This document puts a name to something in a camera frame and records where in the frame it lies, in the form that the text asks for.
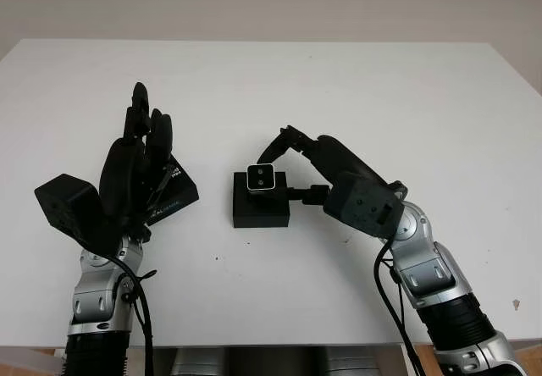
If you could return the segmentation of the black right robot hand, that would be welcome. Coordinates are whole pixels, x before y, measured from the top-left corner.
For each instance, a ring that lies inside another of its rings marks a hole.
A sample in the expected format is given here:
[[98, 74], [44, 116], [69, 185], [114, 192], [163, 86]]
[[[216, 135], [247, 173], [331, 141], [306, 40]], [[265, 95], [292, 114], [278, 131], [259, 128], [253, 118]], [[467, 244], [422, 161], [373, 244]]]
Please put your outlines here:
[[287, 125], [263, 151], [257, 163], [273, 163], [288, 149], [299, 152], [332, 185], [343, 172], [362, 176], [372, 183], [388, 186], [388, 183], [366, 165], [356, 154], [330, 135], [320, 135], [313, 140]]

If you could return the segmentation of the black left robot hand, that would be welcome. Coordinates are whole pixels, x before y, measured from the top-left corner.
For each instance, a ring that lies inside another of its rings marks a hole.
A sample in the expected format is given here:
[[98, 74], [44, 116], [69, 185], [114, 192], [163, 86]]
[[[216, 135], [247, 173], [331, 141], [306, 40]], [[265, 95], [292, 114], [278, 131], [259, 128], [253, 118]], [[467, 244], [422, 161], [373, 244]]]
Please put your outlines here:
[[150, 240], [148, 221], [173, 172], [172, 145], [170, 116], [151, 109], [147, 88], [136, 83], [123, 135], [110, 147], [99, 183], [104, 212], [122, 235]]

